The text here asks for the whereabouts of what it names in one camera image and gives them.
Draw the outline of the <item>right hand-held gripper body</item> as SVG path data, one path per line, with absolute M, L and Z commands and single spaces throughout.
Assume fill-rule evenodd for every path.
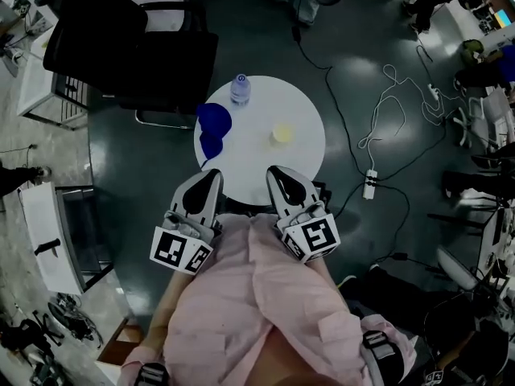
M 311 205 L 288 215 L 276 228 L 289 254 L 303 264 L 328 255 L 340 245 L 334 216 L 324 205 Z

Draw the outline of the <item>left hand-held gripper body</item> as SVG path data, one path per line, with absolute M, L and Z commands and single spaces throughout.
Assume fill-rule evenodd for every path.
M 220 224 L 214 226 L 167 211 L 163 224 L 154 229 L 150 260 L 176 272 L 195 276 L 212 255 L 212 242 L 221 234 Z

